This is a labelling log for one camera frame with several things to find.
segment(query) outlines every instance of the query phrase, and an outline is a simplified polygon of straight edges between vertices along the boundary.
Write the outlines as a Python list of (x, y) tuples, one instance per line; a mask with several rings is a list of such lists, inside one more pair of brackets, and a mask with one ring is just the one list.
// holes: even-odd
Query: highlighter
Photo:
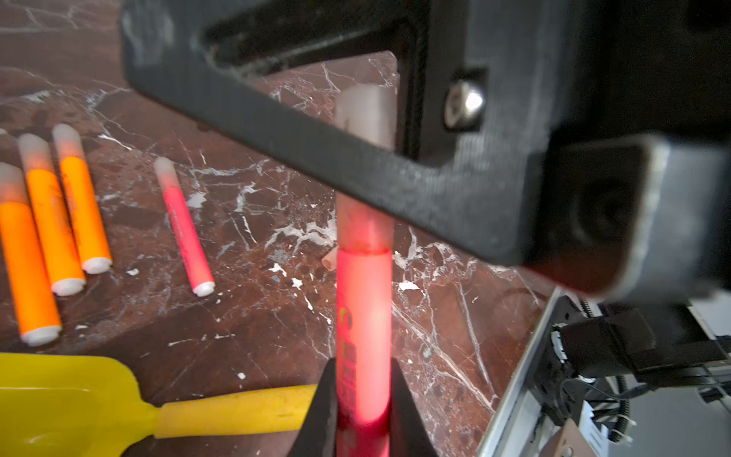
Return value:
[(193, 219), (190, 217), (173, 162), (165, 157), (158, 157), (155, 161), (155, 174), (162, 188), (167, 213), (170, 215), (170, 225), (175, 232), (175, 239), (178, 241), (193, 293), (199, 297), (210, 295), (216, 288), (216, 283), (213, 282), (211, 269), (195, 232)]
[[(393, 150), (396, 98), (353, 86), (335, 101), (336, 126)], [(336, 193), (338, 456), (387, 457), (391, 396), (393, 218)]]
[(20, 339), (40, 346), (58, 338), (61, 319), (50, 291), (23, 172), (0, 163), (0, 235)]
[(112, 254), (81, 148), (81, 138), (73, 127), (59, 124), (53, 128), (53, 142), (56, 144), (81, 268), (89, 274), (109, 271)]
[(18, 138), (20, 158), (26, 173), (33, 215), (45, 258), (50, 288), (65, 297), (80, 292), (86, 285), (76, 252), (74, 235), (66, 215), (64, 196), (53, 172), (48, 143), (26, 133)]

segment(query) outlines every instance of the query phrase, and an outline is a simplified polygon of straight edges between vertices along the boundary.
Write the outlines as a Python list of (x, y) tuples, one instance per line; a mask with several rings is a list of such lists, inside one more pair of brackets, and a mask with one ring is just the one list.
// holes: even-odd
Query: metal screw head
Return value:
[(482, 88), (470, 80), (459, 80), (450, 86), (444, 103), (444, 125), (448, 129), (474, 126), (485, 107)]

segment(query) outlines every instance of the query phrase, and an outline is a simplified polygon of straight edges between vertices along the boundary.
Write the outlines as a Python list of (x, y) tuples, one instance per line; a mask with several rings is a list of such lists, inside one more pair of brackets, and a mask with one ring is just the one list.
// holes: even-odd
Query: marble surface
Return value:
[[(336, 243), (332, 189), (130, 89), (117, 17), (115, 1), (0, 4), (0, 160), (20, 164), (15, 138), (24, 132), (50, 140), (57, 123), (79, 130), (114, 257), (112, 272), (58, 300), (64, 332), (36, 352), (119, 359), (156, 405), (316, 382), (334, 350), (336, 275), (319, 261)], [(254, 84), (328, 122), (339, 91), (397, 80), (393, 57), (377, 54)], [(190, 197), (216, 278), (210, 297), (190, 290), (157, 156), (177, 164)], [(393, 354), (440, 454), (472, 456), (550, 286), (405, 224), (395, 230)], [(30, 352), (2, 269), (0, 350)], [(294, 438), (147, 438), (124, 455), (283, 456)]]

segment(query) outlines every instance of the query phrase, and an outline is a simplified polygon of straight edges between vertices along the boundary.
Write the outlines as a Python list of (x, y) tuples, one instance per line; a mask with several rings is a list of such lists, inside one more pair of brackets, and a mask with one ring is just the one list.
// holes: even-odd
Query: yellow plastic scoop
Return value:
[(254, 390), (157, 408), (105, 357), (0, 353), (0, 456), (119, 457), (156, 438), (298, 430), (314, 385)]

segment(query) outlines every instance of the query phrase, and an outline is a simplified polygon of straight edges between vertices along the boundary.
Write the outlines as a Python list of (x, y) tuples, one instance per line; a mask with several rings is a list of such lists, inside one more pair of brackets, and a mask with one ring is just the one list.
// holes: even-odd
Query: pink highlighter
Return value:
[(170, 159), (158, 157), (155, 161), (155, 173), (162, 188), (167, 213), (170, 215), (170, 225), (175, 232), (175, 239), (178, 240), (193, 293), (199, 297), (210, 295), (216, 288), (216, 283), (213, 282), (211, 269), (195, 232), (193, 219), (190, 217), (178, 176), (175, 174), (175, 166)]
[[(395, 94), (354, 86), (336, 99), (336, 124), (393, 150)], [(389, 455), (393, 219), (336, 194), (338, 457)]]

